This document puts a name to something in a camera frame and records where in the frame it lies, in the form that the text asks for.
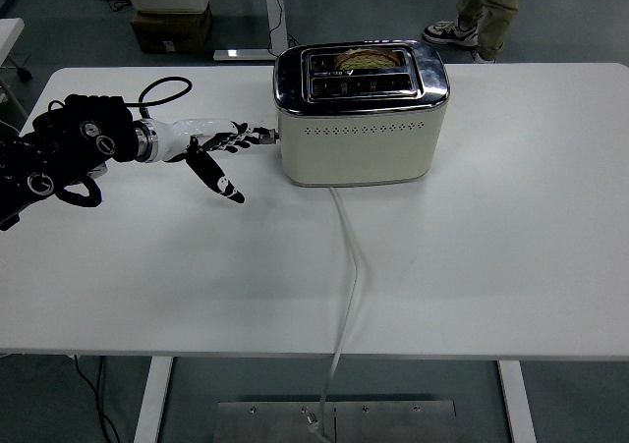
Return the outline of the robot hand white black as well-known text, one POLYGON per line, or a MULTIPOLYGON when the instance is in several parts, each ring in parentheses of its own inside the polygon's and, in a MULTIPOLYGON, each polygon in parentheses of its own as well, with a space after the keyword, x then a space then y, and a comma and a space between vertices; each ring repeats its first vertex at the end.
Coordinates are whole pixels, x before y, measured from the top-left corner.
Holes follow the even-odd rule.
POLYGON ((245 201, 244 195, 234 187, 211 153, 235 153, 278 140, 273 129, 225 119, 191 119, 173 124, 146 119, 143 123, 147 139, 144 155, 148 163, 185 161, 208 188, 237 203, 245 201))

